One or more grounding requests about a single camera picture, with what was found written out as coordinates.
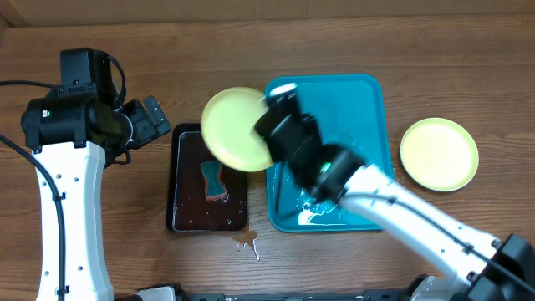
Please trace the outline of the yellow plate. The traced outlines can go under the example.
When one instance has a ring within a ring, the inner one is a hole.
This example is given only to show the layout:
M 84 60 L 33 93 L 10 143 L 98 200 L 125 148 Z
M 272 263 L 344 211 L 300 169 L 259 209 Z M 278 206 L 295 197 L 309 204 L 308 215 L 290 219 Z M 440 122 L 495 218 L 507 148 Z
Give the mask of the yellow plate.
M 419 120 L 407 129 L 400 142 L 400 161 L 419 185 L 451 192 L 474 178 L 479 152 L 465 128 L 452 120 L 434 117 Z
M 234 170 L 256 172 L 273 164 L 267 144 L 254 130 L 267 112 L 264 93 L 232 87 L 214 95 L 201 114 L 201 135 L 208 150 Z

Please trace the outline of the green orange sponge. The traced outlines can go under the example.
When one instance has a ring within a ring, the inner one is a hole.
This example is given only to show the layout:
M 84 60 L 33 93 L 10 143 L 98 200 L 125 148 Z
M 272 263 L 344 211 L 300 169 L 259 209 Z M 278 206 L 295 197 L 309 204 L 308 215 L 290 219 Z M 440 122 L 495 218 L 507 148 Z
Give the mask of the green orange sponge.
M 205 181 L 205 198 L 208 202 L 228 198 L 228 192 L 221 180 L 222 164 L 219 161 L 204 161 L 200 164 Z

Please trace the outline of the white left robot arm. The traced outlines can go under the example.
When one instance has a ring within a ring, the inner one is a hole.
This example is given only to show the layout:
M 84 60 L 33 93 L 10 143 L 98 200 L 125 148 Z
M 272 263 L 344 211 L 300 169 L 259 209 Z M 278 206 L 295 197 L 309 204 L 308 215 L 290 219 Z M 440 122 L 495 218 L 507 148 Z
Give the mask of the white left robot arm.
M 79 94 L 32 100 L 21 124 L 40 183 L 38 299 L 114 299 L 104 257 L 104 169 L 168 133 L 165 114 L 152 96 L 114 107 Z

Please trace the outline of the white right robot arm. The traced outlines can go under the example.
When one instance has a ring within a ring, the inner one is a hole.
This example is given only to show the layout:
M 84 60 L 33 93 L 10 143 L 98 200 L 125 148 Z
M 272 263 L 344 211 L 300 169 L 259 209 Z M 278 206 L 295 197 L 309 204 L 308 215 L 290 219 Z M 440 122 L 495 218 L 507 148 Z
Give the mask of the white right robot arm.
M 324 144 L 312 116 L 266 113 L 254 130 L 312 197 L 379 225 L 441 272 L 418 283 L 411 299 L 534 298 L 532 263 L 499 263 L 505 244 L 448 216 L 348 148 Z

